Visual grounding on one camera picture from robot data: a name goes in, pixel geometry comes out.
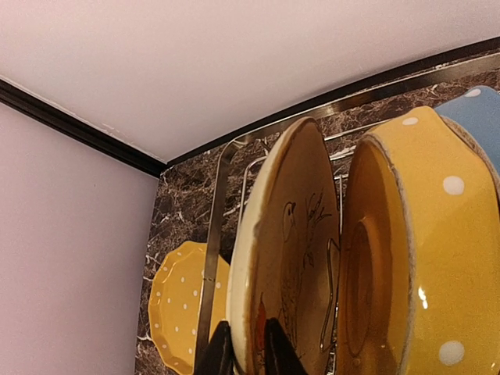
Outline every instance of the plate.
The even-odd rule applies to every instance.
[[[495,185],[433,109],[362,137],[344,219],[340,373],[498,373]]]
[[[163,260],[149,296],[151,337],[165,366],[193,373],[206,244],[187,241]],[[226,318],[229,265],[219,257],[210,337]]]
[[[476,86],[435,108],[446,124],[486,163],[500,196],[500,95]]]
[[[323,135],[292,124],[257,176],[237,234],[228,299],[240,373],[264,373],[266,319],[280,321],[308,373],[328,360],[338,271],[337,197]]]

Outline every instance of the marble countertop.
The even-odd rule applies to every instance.
[[[417,106],[434,107],[462,95],[467,89],[478,84],[500,90],[500,69],[409,91],[316,120],[325,135],[336,134],[400,116]],[[348,136],[342,141],[332,141],[327,147],[330,153],[341,152],[354,146],[357,137],[358,135]],[[228,262],[236,236],[243,171],[252,160],[265,155],[266,147],[272,145],[276,139],[276,136],[272,136],[265,141],[257,141],[234,158],[228,180],[221,241],[221,255]],[[135,375],[175,374],[162,364],[150,337],[148,299],[152,278],[165,255],[184,241],[206,242],[217,162],[222,148],[223,146],[214,148],[175,165],[160,178],[143,275]],[[334,168],[347,172],[348,162],[342,162]],[[257,171],[251,173],[249,179],[254,180],[256,173]]]

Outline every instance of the dish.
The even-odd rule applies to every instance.
[[[435,111],[486,163],[500,195],[500,95],[476,86]]]
[[[165,366],[193,373],[206,244],[187,241],[163,260],[149,295],[151,337]],[[226,318],[229,265],[219,257],[210,337]]]
[[[495,186],[433,109],[362,137],[342,236],[341,373],[498,373]]]
[[[313,119],[292,124],[257,176],[230,267],[237,369],[264,373],[264,328],[276,317],[308,373],[327,365],[338,275],[337,196]]]

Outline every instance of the black trim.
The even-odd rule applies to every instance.
[[[254,123],[250,123],[249,125],[241,127],[235,131],[232,131],[229,134],[223,135],[222,137],[218,137],[217,139],[214,139],[209,143],[206,143],[200,147],[195,148],[190,152],[187,152],[175,159],[170,160],[166,164],[167,168],[182,163],[183,161],[190,159],[196,155],[199,155],[203,152],[206,152],[208,150],[211,150],[212,148],[221,146],[229,141],[232,141],[233,139],[239,137],[242,134],[248,133],[249,131],[252,131],[259,127],[263,127],[275,121],[282,120],[286,117],[293,116],[296,113],[312,109],[319,105],[327,104],[328,102],[332,102],[333,100],[337,100],[339,98],[352,95],[358,91],[365,90],[367,88],[371,88],[379,84],[385,84],[392,80],[397,80],[398,78],[402,78],[404,76],[418,73],[422,70],[433,68],[440,64],[450,63],[452,61],[465,59],[469,56],[478,55],[497,48],[500,48],[500,37],[494,37],[486,41],[480,41],[472,45],[466,45],[464,47],[452,49],[451,51],[443,52],[437,55],[432,55],[425,59],[411,62],[403,66],[387,70],[383,73],[367,77],[363,80],[358,80],[352,84],[348,84],[346,86],[334,89],[332,91],[328,91],[325,94],[316,96],[315,98],[311,98],[309,100],[306,100],[305,102],[283,109],[270,116],[264,117],[263,119],[257,120]]]
[[[87,146],[154,177],[166,164],[0,80],[0,102]]]

